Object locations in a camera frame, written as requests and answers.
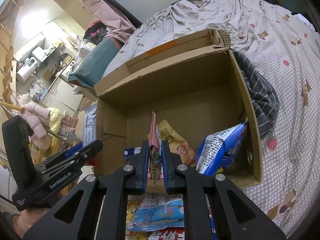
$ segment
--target bed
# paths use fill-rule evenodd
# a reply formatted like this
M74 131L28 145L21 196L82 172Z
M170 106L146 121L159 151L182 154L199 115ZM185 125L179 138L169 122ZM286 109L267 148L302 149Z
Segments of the bed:
M288 237L320 189L317 32L291 11L263 0L181 0L137 29L103 77L153 47L210 28L227 30L231 49L243 52L278 95L273 130L261 140L263 181L243 192Z

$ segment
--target silver bolt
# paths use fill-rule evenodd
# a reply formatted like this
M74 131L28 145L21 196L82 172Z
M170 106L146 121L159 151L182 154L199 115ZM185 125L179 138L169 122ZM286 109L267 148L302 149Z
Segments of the silver bolt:
M226 176L224 176L223 174L219 173L216 175L216 179L218 181L224 181L224 179L226 178Z
M125 166L123 166L123 169L125 171L132 171L133 170L133 166L132 165L125 165Z
M93 181L95 181L95 179L96 179L96 176L94 176L92 174L85 177L85 180L87 182L93 182Z
M187 168L188 168L188 166L185 165L185 164L179 164L178 165L178 170L179 171L185 171Z

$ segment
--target blue snack bag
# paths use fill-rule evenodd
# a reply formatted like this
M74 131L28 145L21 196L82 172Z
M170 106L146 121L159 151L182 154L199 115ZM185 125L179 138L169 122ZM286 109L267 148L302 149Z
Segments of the blue snack bag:
M208 135L199 147L196 170L211 176L221 165L224 169L228 168L239 153L246 130L247 122L244 122Z
M129 231L156 231L184 227L183 200L179 195L147 193L127 225Z

